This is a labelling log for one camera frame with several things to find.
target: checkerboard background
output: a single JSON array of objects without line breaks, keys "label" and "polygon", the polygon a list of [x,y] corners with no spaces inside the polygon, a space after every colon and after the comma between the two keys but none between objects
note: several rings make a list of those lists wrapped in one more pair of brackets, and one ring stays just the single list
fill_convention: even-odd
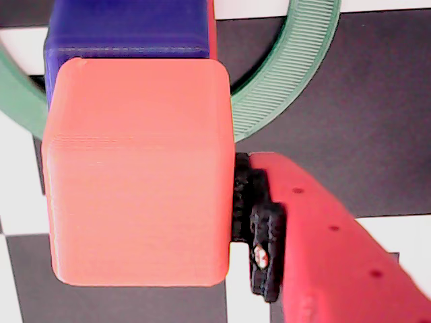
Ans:
[{"label": "checkerboard background", "polygon": [[[22,8],[31,3],[20,1]],[[13,9],[10,15],[1,10],[0,35],[46,25],[47,8],[25,11],[17,3],[0,1]],[[220,59],[232,83],[265,54],[282,20],[218,22]],[[398,253],[429,296],[430,22],[425,9],[342,14],[329,54],[304,93],[238,144],[239,151],[278,151],[306,168],[388,252]],[[226,281],[212,288],[59,282],[50,264],[38,165],[40,142],[0,113],[0,322],[283,322],[279,303],[269,306],[251,295],[241,244],[232,246]]]}]

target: hole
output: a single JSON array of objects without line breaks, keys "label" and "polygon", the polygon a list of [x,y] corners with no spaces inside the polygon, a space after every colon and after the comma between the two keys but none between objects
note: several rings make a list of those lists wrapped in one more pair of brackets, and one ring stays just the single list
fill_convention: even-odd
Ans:
[{"label": "hole", "polygon": [[383,277],[383,273],[378,269],[373,269],[372,271],[370,271],[370,275],[371,275],[371,277],[374,277],[374,278],[382,278]]}]

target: plastic block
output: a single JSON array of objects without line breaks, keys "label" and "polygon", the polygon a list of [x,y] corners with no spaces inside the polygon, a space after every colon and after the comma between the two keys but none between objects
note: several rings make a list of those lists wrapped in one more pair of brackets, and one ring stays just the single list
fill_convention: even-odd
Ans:
[{"label": "plastic block", "polygon": [[44,49],[51,102],[73,57],[215,58],[212,0],[56,0]]},{"label": "plastic block", "polygon": [[72,59],[42,145],[56,276],[210,286],[228,271],[234,135],[209,59]]}]

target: green ring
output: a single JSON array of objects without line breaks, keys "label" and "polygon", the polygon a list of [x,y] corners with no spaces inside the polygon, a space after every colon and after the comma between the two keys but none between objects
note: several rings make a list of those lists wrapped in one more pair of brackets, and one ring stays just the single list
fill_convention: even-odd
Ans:
[{"label": "green ring", "polygon": [[[235,142],[280,115],[316,73],[333,39],[340,0],[290,0],[286,22],[263,64],[232,94]],[[0,111],[39,139],[45,95],[0,48]]]}]

